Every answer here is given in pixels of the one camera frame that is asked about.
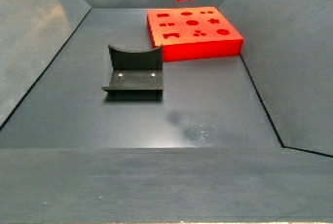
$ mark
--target curved black holder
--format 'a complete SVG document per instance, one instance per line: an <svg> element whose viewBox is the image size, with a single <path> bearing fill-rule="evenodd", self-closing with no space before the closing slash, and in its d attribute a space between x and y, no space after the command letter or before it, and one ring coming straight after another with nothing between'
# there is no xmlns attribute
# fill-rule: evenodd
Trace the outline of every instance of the curved black holder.
<svg viewBox="0 0 333 224"><path fill-rule="evenodd" d="M101 89L112 100L160 100L163 95L163 47L127 52L109 46L113 73Z"/></svg>

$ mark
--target red block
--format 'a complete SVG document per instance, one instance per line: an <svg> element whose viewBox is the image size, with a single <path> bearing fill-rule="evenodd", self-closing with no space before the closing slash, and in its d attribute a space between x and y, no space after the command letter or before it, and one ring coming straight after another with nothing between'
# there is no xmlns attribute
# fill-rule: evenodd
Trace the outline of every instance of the red block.
<svg viewBox="0 0 333 224"><path fill-rule="evenodd" d="M240 55L243 37L215 7L151 10L148 28L164 61Z"/></svg>

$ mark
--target black object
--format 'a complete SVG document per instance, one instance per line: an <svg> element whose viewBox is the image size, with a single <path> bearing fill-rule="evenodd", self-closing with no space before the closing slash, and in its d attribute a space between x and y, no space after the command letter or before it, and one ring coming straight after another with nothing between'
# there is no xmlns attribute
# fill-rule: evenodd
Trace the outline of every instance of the black object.
<svg viewBox="0 0 333 224"><path fill-rule="evenodd" d="M108 99L159 100L163 95L163 47L127 52L109 46L113 67Z"/></svg>

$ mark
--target star-shaped hole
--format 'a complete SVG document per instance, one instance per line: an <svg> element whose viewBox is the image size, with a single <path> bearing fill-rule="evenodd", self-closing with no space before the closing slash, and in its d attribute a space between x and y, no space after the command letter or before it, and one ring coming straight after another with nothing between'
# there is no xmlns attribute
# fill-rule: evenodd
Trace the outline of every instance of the star-shaped hole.
<svg viewBox="0 0 333 224"><path fill-rule="evenodd" d="M211 24L219 24L219 19L210 19L208 22L210 22Z"/></svg>

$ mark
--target circular hole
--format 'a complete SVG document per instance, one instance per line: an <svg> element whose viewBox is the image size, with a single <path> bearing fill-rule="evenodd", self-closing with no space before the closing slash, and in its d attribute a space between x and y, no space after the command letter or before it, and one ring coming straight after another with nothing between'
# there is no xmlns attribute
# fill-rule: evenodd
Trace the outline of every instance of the circular hole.
<svg viewBox="0 0 333 224"><path fill-rule="evenodd" d="M195 20L187 20L187 21L185 21L185 24L187 24L187 25L197 25L199 22L195 21Z"/></svg>
<svg viewBox="0 0 333 224"><path fill-rule="evenodd" d="M220 35L227 35L227 34L230 34L230 32L228 32L226 29L219 29L219 30L216 31L216 33L220 34Z"/></svg>
<svg viewBox="0 0 333 224"><path fill-rule="evenodd" d="M192 13L191 12L183 12L181 15L187 17L187 16L191 16Z"/></svg>

